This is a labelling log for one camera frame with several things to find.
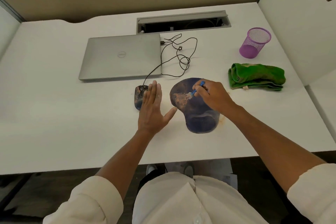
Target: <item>finger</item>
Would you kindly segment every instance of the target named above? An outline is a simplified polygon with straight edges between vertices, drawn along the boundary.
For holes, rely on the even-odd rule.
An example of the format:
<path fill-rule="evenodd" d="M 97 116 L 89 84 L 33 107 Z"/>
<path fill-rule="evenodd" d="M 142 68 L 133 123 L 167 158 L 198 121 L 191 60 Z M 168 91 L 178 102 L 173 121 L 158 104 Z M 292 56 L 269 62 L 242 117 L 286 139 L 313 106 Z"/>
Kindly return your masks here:
<path fill-rule="evenodd" d="M 177 107 L 171 108 L 165 116 L 163 116 L 163 122 L 167 125 L 168 122 L 171 120 L 171 118 L 174 116 L 174 114 L 177 111 Z"/>
<path fill-rule="evenodd" d="M 203 99 L 207 99 L 209 97 L 209 93 L 202 86 L 196 85 L 195 89 L 195 96 L 201 96 Z"/>
<path fill-rule="evenodd" d="M 205 82 L 205 84 L 203 85 L 203 87 L 205 87 L 206 89 L 208 89 L 207 84 L 209 84 L 209 82 L 211 82 L 211 81 L 210 81 L 210 80 L 207 80 L 207 79 L 200 79 L 199 81 L 197 81 L 197 82 L 193 85 L 192 89 L 194 90 L 195 87 L 196 87 L 197 85 L 200 85 L 200 84 L 201 84 L 201 81 L 204 81 L 204 82 Z"/>
<path fill-rule="evenodd" d="M 145 98 L 145 95 L 143 95 L 143 100 L 142 100 L 143 103 L 148 103 L 148 99 L 151 94 L 151 91 L 152 91 L 152 84 L 149 84 L 148 90 L 146 91 L 146 98 Z"/>
<path fill-rule="evenodd" d="M 149 100 L 148 100 L 149 104 L 154 103 L 154 100 L 156 97 L 156 85 L 157 85 L 157 82 L 154 80 L 152 84 L 152 90 L 150 91 L 150 95 L 149 95 Z"/>
<path fill-rule="evenodd" d="M 161 84 L 157 84 L 156 86 L 156 96 L 154 100 L 154 104 L 157 106 L 160 106 L 162 100 L 162 89 L 161 89 Z"/>

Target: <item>person's left arm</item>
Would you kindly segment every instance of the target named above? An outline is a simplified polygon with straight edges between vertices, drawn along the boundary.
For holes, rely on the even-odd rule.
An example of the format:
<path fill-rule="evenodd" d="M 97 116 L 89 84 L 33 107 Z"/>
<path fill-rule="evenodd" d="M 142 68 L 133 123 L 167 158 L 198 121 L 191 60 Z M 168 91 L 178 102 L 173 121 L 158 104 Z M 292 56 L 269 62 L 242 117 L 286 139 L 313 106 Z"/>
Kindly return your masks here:
<path fill-rule="evenodd" d="M 153 81 L 144 93 L 138 130 L 95 176 L 71 192 L 69 200 L 44 218 L 44 224 L 114 224 L 123 212 L 123 199 L 142 155 L 151 139 L 164 128 L 177 111 L 163 116 L 160 111 L 161 85 Z"/>

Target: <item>purple mesh pen holder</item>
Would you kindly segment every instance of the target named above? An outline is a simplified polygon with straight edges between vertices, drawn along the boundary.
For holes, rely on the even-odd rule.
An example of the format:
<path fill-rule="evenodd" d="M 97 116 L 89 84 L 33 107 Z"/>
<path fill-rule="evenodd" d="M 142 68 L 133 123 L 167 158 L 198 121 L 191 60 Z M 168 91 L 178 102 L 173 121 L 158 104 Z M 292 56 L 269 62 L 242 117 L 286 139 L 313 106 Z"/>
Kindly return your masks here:
<path fill-rule="evenodd" d="M 260 50 L 271 41 L 271 33 L 264 28 L 251 28 L 247 31 L 247 37 L 239 48 L 239 53 L 245 58 L 255 58 Z"/>

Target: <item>dark floor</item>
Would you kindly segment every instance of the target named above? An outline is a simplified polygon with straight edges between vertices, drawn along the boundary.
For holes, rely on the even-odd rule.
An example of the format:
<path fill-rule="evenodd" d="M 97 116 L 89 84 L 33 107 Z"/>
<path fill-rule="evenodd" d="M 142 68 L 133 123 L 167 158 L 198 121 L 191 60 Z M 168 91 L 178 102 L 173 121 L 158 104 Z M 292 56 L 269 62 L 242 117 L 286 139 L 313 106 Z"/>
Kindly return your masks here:
<path fill-rule="evenodd" d="M 336 151 L 317 153 L 330 163 L 336 163 Z M 238 191 L 267 222 L 277 224 L 288 214 L 281 199 L 281 190 L 272 181 L 272 176 L 259 157 L 231 159 L 232 171 L 238 178 Z M 6 209 L 16 207 L 15 214 L 45 217 L 68 200 L 71 190 L 98 169 L 52 171 L 34 174 L 23 186 Z M 145 176 L 146 165 L 139 165 L 124 199 L 124 213 L 118 224 L 132 220 L 132 206 L 140 180 Z M 0 188 L 0 200 L 10 191 L 21 176 L 5 188 Z"/>

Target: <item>closed silver laptop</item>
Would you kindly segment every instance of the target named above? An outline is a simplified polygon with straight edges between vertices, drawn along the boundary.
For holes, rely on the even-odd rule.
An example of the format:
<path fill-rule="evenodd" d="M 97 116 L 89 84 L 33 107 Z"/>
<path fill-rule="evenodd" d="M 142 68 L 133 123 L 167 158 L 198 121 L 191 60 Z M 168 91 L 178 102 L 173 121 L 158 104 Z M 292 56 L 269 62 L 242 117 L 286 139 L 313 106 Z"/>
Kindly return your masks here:
<path fill-rule="evenodd" d="M 147 76 L 161 64 L 160 34 L 90 38 L 80 80 Z M 151 75 L 161 74 L 158 67 Z"/>

